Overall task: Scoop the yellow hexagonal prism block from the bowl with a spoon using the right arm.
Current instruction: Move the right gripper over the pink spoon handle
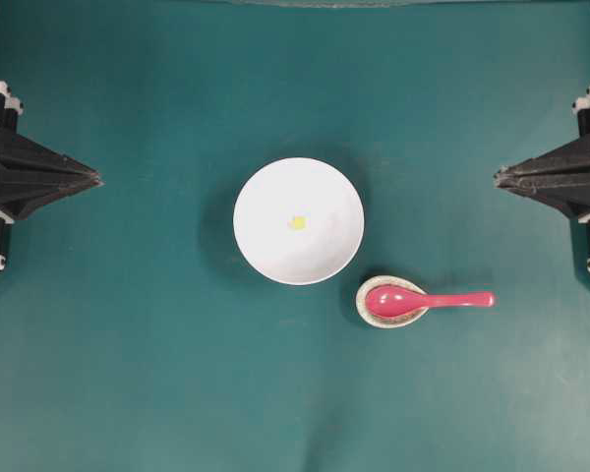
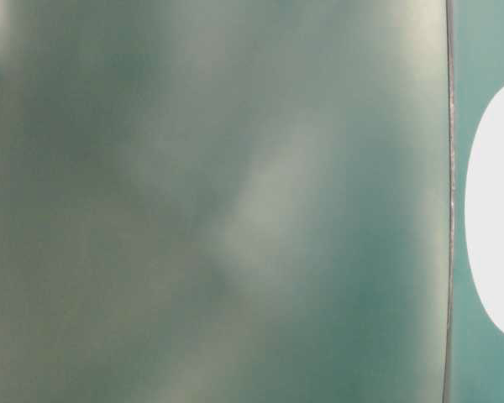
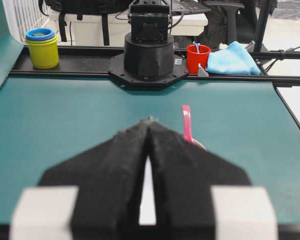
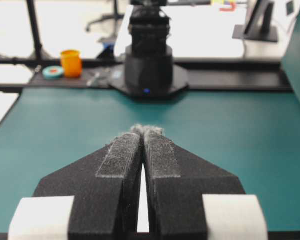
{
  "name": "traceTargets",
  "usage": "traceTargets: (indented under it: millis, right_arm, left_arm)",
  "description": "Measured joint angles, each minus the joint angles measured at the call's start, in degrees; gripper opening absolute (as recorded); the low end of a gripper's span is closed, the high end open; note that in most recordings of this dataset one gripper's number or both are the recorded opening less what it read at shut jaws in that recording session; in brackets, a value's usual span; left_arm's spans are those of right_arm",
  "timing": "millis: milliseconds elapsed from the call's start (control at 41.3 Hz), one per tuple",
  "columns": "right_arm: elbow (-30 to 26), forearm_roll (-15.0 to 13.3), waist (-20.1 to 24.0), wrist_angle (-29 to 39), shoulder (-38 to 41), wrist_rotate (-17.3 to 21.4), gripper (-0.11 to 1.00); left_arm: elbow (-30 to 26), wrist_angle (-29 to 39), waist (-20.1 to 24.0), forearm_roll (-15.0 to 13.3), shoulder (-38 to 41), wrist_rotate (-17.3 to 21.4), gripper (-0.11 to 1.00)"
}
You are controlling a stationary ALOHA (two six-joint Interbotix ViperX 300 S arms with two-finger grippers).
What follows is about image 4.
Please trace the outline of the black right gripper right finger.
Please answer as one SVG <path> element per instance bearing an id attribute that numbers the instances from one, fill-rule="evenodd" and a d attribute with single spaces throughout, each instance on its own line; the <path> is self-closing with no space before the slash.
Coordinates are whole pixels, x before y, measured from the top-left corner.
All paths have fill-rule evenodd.
<path id="1" fill-rule="evenodd" d="M 162 240 L 266 240 L 267 223 L 240 179 L 175 145 L 161 130 L 143 132 L 149 227 Z"/>

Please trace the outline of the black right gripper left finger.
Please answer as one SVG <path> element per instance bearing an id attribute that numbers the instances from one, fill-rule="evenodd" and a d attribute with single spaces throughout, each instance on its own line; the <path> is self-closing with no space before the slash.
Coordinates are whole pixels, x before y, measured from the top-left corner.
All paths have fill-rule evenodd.
<path id="1" fill-rule="evenodd" d="M 22 198 L 10 240 L 114 240 L 137 228 L 142 139 L 111 144 L 43 177 Z"/>

